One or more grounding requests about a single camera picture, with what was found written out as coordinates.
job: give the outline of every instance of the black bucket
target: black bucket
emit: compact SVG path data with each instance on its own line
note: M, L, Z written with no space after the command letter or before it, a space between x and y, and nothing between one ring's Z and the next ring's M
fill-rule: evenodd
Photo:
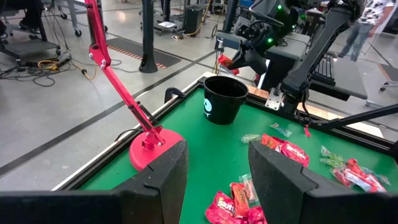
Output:
M248 93L247 86L234 78L219 75L207 78L205 117L215 124L231 124Z

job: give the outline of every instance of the black post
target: black post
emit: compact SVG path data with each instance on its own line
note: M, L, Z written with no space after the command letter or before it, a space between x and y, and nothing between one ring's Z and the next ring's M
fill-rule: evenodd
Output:
M235 18L236 8L239 0L228 0L228 10L226 11L223 32L229 33Z
M142 35L143 56L139 71L157 72L154 59L154 2L151 0L142 0Z
M379 108L372 111L367 111L359 114L355 114L352 116L348 116L341 119L335 119L328 123L322 124L323 128L332 129L337 127L346 126L353 123L358 123L362 121L367 121L373 118L380 118L382 116L387 116L390 114L398 113L398 104L385 106L383 108Z

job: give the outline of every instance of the red robot base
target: red robot base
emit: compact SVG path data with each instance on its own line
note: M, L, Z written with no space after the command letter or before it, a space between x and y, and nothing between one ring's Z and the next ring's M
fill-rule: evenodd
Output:
M141 171L154 159L163 154L163 152L170 149L177 142L183 140L181 135L168 129L162 129L159 135L165 139L165 143L162 145L151 143L148 144L147 133L141 133L132 141L129 155L130 161L136 170Z

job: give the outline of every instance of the person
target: person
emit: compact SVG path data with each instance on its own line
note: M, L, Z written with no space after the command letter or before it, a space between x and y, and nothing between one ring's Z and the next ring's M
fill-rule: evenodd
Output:
M43 11L43 3L40 0L7 0L6 8L17 10L26 9L25 17L19 22L19 27L22 30L28 30L33 34L40 34L40 17ZM0 21L0 36L4 38L7 27Z
M387 18L388 14L384 13L387 0L368 0L362 16L356 21L349 34L346 45L339 57L344 57L349 50L353 48L351 61L356 62L361 53L362 46L368 37L372 37L380 24Z

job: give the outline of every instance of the candy wrapper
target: candy wrapper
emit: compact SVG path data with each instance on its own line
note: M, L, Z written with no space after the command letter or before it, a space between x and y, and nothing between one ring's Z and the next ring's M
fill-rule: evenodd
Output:
M378 181L380 181L380 183L391 185L390 182L388 181L388 178L385 175L379 175L376 172L374 172L373 170L368 169L366 167L360 167L360 168L365 174L372 174L373 176L375 176L375 178Z
M239 177L239 181L244 184L244 191L246 193L246 197L248 198L249 203L254 203L259 200L257 197L256 190L254 190L253 180L250 174L245 174Z
M303 149L296 146L295 144L273 137L280 143L280 153L293 159L296 162L301 163L303 166L308 167L310 163L310 157L305 153Z
M376 186L376 192L387 192L385 188L380 184L380 182L373 176L372 174L369 174L366 177L366 180L370 181L373 183L373 185Z
M365 176L365 173L359 167L358 161L356 159L348 159L348 161L346 162L346 167L362 177Z
M366 192L377 192L377 186L374 185L373 181L367 180L363 176L353 172L350 169L345 169L343 171L344 177L351 181L352 183L358 185Z
M267 134L262 135L261 144L267 146L270 149L280 152L280 142L274 137L271 137Z
M273 125L271 125L271 127L274 128L275 130L277 130L278 132L280 132L281 134L283 134L283 135L284 135L285 137L287 137L287 138L288 138L290 135L293 134L293 132L289 131L288 129L286 129L286 128L281 128L281 127L279 126L278 123L274 123Z
M261 206L254 206L248 211L248 224L267 224Z
M340 181L341 184L343 184L346 187L352 187L354 185L354 183L352 183L350 180L348 180L345 176L344 176L344 170L346 168L341 167L341 168L337 168L337 169L331 169L330 172L331 174L333 174L336 179L338 179Z
M321 163L328 164L329 166L331 166L333 168L339 168L339 167L344 167L345 166L344 162L337 161L337 160L334 160L334 159L321 158L320 161L321 161Z
M249 143L251 141L260 141L260 140L261 140L261 135L259 134L245 134L241 138L241 141L243 143Z
M205 216L212 224L241 224L242 220L235 218L235 203L218 191L214 197L213 203L206 209Z
M323 156L329 157L329 159L344 162L343 156L330 152L325 146L321 146L321 153Z
M235 216L236 218L246 218L249 211L249 203L244 191L244 184L232 183L231 195L235 203Z
M237 75L239 74L239 69L235 68L235 69L229 69L229 66L231 66L232 64L232 60L229 59L227 56L221 54L218 57L218 63L220 63L222 66L224 66L225 68L227 68L233 75Z

